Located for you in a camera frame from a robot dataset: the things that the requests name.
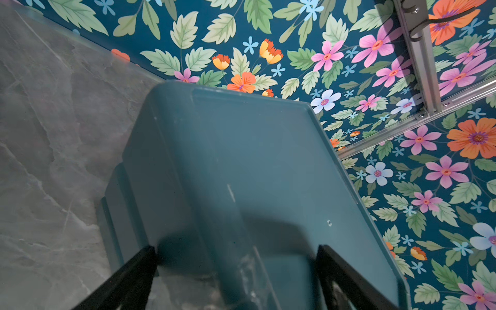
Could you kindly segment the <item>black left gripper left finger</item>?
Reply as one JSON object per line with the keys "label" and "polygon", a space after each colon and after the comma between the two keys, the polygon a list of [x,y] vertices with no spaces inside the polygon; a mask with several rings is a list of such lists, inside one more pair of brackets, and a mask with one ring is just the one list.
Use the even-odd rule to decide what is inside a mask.
{"label": "black left gripper left finger", "polygon": [[146,246],[74,310],[145,309],[157,270],[157,254]]}

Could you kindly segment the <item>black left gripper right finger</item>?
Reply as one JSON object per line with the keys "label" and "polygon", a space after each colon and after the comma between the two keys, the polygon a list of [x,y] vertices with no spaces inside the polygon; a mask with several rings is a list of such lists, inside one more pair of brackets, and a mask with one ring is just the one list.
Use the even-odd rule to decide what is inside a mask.
{"label": "black left gripper right finger", "polygon": [[315,268],[328,309],[398,309],[328,245],[320,245]]}

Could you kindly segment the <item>teal drawer cabinet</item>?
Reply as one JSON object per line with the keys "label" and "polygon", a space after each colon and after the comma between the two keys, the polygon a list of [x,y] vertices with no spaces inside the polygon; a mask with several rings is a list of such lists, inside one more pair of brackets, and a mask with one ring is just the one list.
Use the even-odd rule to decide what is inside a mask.
{"label": "teal drawer cabinet", "polygon": [[111,271],[150,245],[177,309],[328,309],[328,245],[398,309],[410,291],[310,106],[167,81],[97,218]]}

